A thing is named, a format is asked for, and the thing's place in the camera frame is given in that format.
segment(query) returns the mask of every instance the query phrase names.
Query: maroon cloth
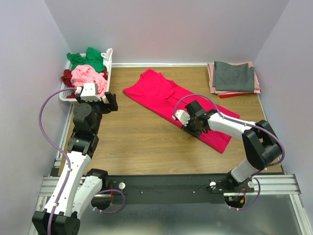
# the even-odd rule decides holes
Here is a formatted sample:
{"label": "maroon cloth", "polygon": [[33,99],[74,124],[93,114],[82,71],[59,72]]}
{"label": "maroon cloth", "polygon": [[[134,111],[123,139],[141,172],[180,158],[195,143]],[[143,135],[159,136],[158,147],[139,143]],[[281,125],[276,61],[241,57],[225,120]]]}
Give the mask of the maroon cloth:
{"label": "maroon cloth", "polygon": [[[152,69],[145,71],[133,86],[124,89],[123,91],[129,98],[152,110],[162,118],[168,120],[172,124],[181,127],[179,121],[174,121],[172,118],[174,106],[177,102],[192,92],[177,85],[174,81],[167,80],[161,73],[157,73]],[[184,107],[197,100],[205,110],[214,109],[213,104],[202,97],[193,96],[184,99],[178,109]],[[239,115],[219,106],[221,112],[234,118],[239,118]],[[208,144],[220,153],[223,153],[230,142],[231,136],[218,131],[209,131],[202,133],[199,140]]]}
{"label": "maroon cloth", "polygon": [[[108,80],[108,75],[107,75],[107,68],[102,71],[104,79]],[[61,77],[62,81],[64,82],[65,85],[68,87],[74,87],[72,83],[70,82],[70,79],[72,78],[72,71],[71,70],[64,70],[63,76]],[[72,99],[75,98],[75,93],[72,92],[72,94],[68,95],[67,98]]]}

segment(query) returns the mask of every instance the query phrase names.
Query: gray wall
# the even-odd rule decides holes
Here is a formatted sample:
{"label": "gray wall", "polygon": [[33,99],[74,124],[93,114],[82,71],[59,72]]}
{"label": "gray wall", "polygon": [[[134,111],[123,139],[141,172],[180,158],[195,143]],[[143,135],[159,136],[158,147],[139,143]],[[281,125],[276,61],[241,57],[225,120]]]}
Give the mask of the gray wall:
{"label": "gray wall", "polygon": [[312,9],[311,0],[291,0],[255,61],[264,110],[286,147],[283,167],[287,173],[296,173],[311,224]]}
{"label": "gray wall", "polygon": [[[0,234],[25,235],[56,154],[39,130],[38,113],[46,97],[60,89],[69,48],[42,0],[3,2],[0,22]],[[67,110],[56,97],[44,111],[54,141]]]}
{"label": "gray wall", "polygon": [[114,63],[254,61],[288,0],[45,0],[72,52]]}

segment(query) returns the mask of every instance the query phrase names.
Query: laundry basket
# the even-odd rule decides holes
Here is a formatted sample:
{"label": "laundry basket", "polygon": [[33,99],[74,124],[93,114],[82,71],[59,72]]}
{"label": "laundry basket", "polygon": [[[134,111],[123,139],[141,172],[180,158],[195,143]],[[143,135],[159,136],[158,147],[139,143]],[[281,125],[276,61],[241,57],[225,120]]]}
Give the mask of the laundry basket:
{"label": "laundry basket", "polygon": [[[112,54],[113,54],[113,50],[112,48],[108,49],[107,52],[105,53],[101,53],[102,57],[103,57],[103,65],[107,68],[107,73],[108,73],[108,84],[107,84],[107,89],[106,92],[109,91],[109,87],[110,87],[110,80],[111,80],[111,71],[112,71]],[[82,57],[85,57],[86,54],[82,53],[80,54]],[[66,70],[70,70],[72,67],[72,63],[67,60],[66,64],[65,64],[65,69]],[[64,82],[62,82],[61,84],[61,89],[66,88],[67,85],[64,84]],[[65,92],[61,92],[59,93],[59,98],[62,101],[68,101],[68,102],[77,102],[77,100],[75,98],[67,98],[70,94],[72,94],[73,91],[65,91]]]}

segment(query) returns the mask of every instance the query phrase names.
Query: pink cloth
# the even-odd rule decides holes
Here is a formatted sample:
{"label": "pink cloth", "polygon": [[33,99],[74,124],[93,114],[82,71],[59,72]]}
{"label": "pink cloth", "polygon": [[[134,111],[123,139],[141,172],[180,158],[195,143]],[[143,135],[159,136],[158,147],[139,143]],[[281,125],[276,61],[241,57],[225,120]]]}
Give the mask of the pink cloth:
{"label": "pink cloth", "polygon": [[[192,92],[177,85],[174,81],[167,80],[161,73],[148,69],[141,76],[138,82],[123,91],[129,98],[152,110],[170,123],[181,127],[179,121],[174,121],[172,112],[177,102]],[[213,104],[202,97],[194,96],[184,99],[178,109],[185,109],[185,106],[197,100],[205,110],[214,109]],[[234,118],[239,115],[219,106],[221,112]],[[231,136],[218,131],[203,133],[200,138],[202,142],[208,144],[220,153],[223,153],[231,139]]]}
{"label": "pink cloth", "polygon": [[[253,67],[253,63],[251,61],[249,62],[244,62],[244,63],[236,63],[233,65],[242,65],[248,63],[249,68]],[[217,91],[215,90],[215,87],[213,87],[213,75],[214,75],[214,65],[213,64],[207,64],[207,70],[209,72],[209,87],[210,87],[210,93],[211,94],[217,94],[217,95],[222,95],[222,94],[246,94],[250,92],[230,92],[230,91]],[[258,78],[254,72],[254,93],[259,94],[261,93],[260,89],[260,84],[258,81]]]}
{"label": "pink cloth", "polygon": [[94,82],[98,85],[98,94],[104,97],[108,82],[103,77],[104,73],[97,73],[90,65],[78,65],[72,71],[71,83],[75,87],[82,87],[85,83]]}

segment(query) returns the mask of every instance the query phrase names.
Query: floor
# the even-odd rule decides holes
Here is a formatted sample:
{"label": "floor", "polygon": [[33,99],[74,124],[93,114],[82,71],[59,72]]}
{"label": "floor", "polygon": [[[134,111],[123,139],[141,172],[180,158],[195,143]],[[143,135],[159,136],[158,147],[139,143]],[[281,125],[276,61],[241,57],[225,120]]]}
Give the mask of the floor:
{"label": "floor", "polygon": [[[242,141],[232,138],[221,154],[128,98],[123,89],[133,85],[146,69],[112,69],[110,92],[116,94],[119,110],[103,115],[100,141],[86,172],[99,168],[111,175],[226,173],[246,157]],[[206,67],[154,70],[194,93],[208,95],[217,104],[240,114],[243,120],[265,119],[255,94],[224,99],[210,94]],[[278,165],[268,169],[281,171]]]}

